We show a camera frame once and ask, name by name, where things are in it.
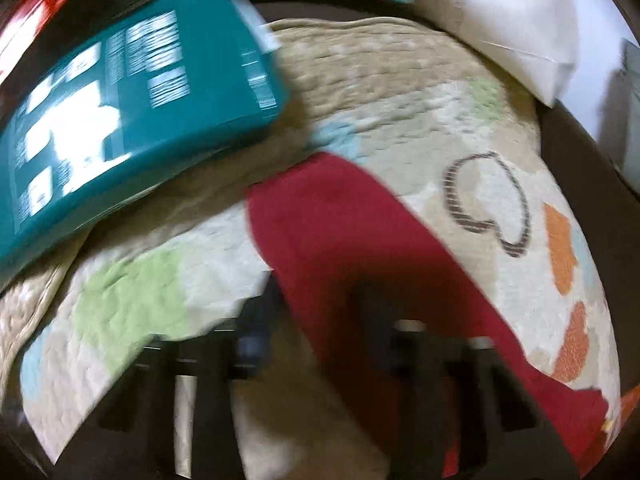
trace red towel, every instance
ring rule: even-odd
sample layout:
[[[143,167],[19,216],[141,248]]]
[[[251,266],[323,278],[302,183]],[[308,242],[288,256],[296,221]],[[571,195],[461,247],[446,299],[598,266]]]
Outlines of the red towel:
[[[251,229],[322,371],[385,451],[398,434],[398,384],[373,367],[353,285],[376,280],[441,336],[489,336],[580,462],[604,422],[599,390],[573,391],[540,373],[446,248],[372,176],[326,153],[255,186]]]

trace quilted blanket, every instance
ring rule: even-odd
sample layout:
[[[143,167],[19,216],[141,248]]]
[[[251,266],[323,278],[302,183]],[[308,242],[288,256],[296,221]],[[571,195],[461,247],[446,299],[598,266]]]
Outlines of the quilted blanket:
[[[181,174],[25,271],[0,299],[0,399],[13,368],[10,386],[55,462],[148,334],[201,333],[258,292],[268,266],[252,241],[246,190],[326,150],[373,174],[446,245],[532,366],[602,392],[609,443],[620,386],[607,303],[538,154],[531,95],[412,22],[271,26],[294,99],[270,135]],[[193,383],[177,391],[177,470],[188,475]],[[234,411],[252,480],[385,474],[386,457],[290,322],[276,330],[271,365],[234,386]]]

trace light blue patch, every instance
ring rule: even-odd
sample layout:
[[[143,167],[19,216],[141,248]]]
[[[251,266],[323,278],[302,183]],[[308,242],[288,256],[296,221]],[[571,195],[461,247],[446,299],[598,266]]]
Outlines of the light blue patch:
[[[360,138],[349,123],[330,122],[321,126],[311,137],[309,147],[325,150],[351,162],[363,162],[360,154]]]
[[[571,227],[571,245],[572,248],[574,248],[578,265],[582,269],[586,286],[596,288],[598,285],[598,271],[595,263],[593,263],[587,240],[582,234],[581,229],[576,226]]]
[[[44,340],[51,332],[51,325],[45,327],[27,348],[20,366],[20,392],[23,399],[35,400],[40,391],[40,361]]]

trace teal box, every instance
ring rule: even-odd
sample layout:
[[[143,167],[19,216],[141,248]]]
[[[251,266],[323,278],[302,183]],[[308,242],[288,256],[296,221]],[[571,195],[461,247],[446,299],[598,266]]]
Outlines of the teal box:
[[[287,100],[272,55],[232,0],[152,0],[60,60],[0,134],[0,290],[79,228],[258,139]]]

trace green patch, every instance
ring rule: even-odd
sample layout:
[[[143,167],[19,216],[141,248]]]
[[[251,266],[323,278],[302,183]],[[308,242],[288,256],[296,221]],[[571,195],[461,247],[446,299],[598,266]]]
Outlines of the green patch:
[[[177,251],[157,250],[108,265],[84,284],[72,322],[110,372],[120,370],[150,334],[190,335],[179,262]]]
[[[499,121],[507,113],[504,89],[495,81],[487,78],[469,80],[471,95],[476,103],[476,117],[493,123]]]

